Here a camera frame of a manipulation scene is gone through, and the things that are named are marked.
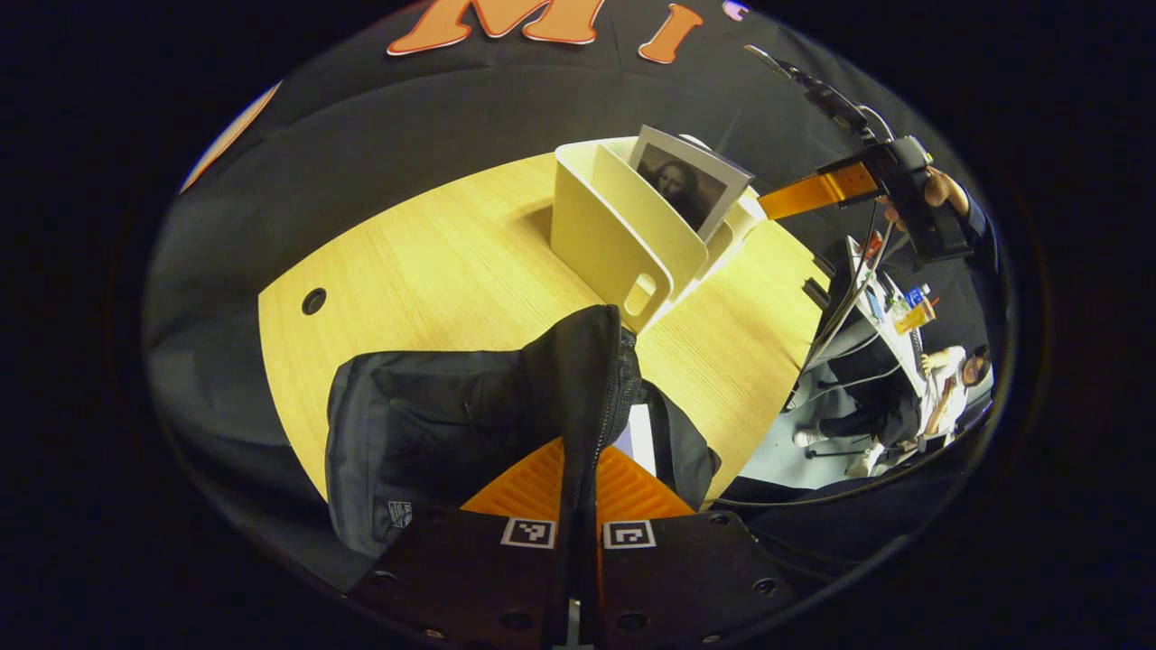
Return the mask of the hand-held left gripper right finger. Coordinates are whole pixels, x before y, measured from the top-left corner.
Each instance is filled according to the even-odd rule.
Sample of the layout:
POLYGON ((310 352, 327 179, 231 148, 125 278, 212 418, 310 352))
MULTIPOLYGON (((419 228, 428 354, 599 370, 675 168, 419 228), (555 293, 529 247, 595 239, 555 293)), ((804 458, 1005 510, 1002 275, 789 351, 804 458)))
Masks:
POLYGON ((696 514, 618 448, 596 466, 596 647, 735 645, 796 589, 735 514, 696 514))

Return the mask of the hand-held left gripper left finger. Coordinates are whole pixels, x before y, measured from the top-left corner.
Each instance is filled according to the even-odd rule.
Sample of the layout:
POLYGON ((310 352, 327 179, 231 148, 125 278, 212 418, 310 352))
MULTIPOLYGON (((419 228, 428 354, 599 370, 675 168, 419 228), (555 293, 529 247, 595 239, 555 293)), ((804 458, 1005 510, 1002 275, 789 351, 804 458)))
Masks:
POLYGON ((564 445, 553 440, 458 509, 418 507, 351 601, 442 645, 562 645, 563 472, 564 445))

